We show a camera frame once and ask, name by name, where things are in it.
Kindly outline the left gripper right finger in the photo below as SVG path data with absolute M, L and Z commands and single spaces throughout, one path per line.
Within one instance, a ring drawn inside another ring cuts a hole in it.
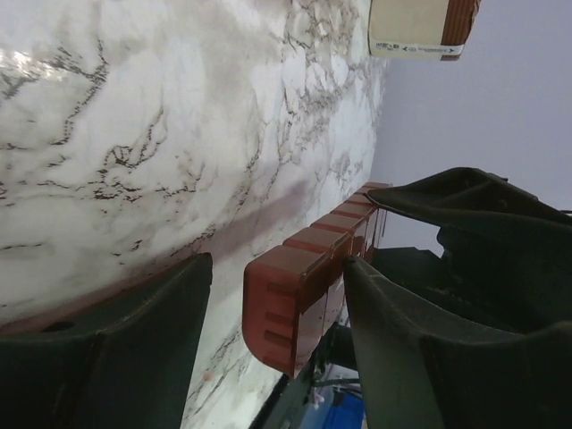
M 521 334 L 470 321 L 344 263 L 371 428 L 568 428 L 571 324 Z

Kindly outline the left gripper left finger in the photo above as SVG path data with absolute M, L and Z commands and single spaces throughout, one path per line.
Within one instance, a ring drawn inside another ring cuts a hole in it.
M 1 338 L 4 428 L 177 428 L 205 320 L 213 258 Z

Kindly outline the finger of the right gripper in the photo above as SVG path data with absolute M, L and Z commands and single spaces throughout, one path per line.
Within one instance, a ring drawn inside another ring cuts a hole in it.
M 571 319 L 571 217 L 506 179 L 456 167 L 371 190 L 381 209 L 438 227 L 440 257 L 386 249 L 380 272 L 480 324 L 532 332 Z

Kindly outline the dark red weekly pill organizer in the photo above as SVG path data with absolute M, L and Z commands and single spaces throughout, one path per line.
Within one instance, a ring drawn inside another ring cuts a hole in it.
M 366 183 L 245 267 L 242 335 L 266 366 L 296 377 L 336 322 L 345 302 L 343 261 L 370 260 L 383 237 L 386 212 L 366 196 L 381 186 Z

